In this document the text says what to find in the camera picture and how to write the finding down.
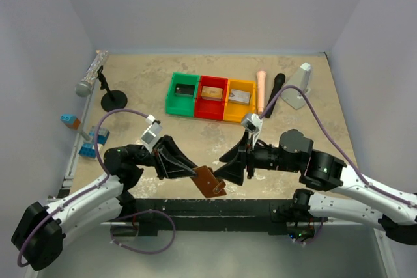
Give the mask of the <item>brown leather card holder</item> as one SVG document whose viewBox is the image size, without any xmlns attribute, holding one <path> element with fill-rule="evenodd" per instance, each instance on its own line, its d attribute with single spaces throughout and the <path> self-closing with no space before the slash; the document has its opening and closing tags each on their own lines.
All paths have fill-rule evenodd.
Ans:
<svg viewBox="0 0 417 278">
<path fill-rule="evenodd" d="M 196 176 L 191 177 L 193 183 L 206 199 L 226 196 L 226 183 L 217 179 L 211 167 L 206 165 L 194 168 Z"/>
</svg>

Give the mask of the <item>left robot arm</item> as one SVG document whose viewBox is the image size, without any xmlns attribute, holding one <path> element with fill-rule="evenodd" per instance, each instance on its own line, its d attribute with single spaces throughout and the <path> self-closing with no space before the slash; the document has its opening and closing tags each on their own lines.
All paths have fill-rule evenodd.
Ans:
<svg viewBox="0 0 417 278">
<path fill-rule="evenodd" d="M 94 212 L 102 212 L 101 206 L 111 201 L 115 202 L 110 218 L 131 219 L 135 204 L 118 198 L 138 183 L 144 167 L 155 168 L 161 180 L 197 175 L 197 165 L 169 135 L 160 138 L 151 149 L 135 144 L 110 148 L 103 164 L 104 173 L 84 188 L 53 203 L 34 202 L 26 208 L 11 237 L 19 251 L 19 267 L 31 266 L 39 271 L 49 266 L 61 254 L 69 232 L 80 228 L 80 222 Z"/>
</svg>

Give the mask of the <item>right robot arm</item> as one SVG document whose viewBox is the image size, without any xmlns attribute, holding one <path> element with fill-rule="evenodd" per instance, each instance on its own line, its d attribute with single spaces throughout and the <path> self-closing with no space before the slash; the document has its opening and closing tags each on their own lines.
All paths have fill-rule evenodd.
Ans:
<svg viewBox="0 0 417 278">
<path fill-rule="evenodd" d="M 257 169 L 298 173 L 305 187 L 276 210 L 279 221 L 298 223 L 336 218 L 368 225 L 398 243 L 416 245 L 416 195 L 360 178 L 343 160 L 313 149 L 313 141 L 292 129 L 278 146 L 253 145 L 245 132 L 220 161 L 217 178 L 241 186 Z"/>
</svg>

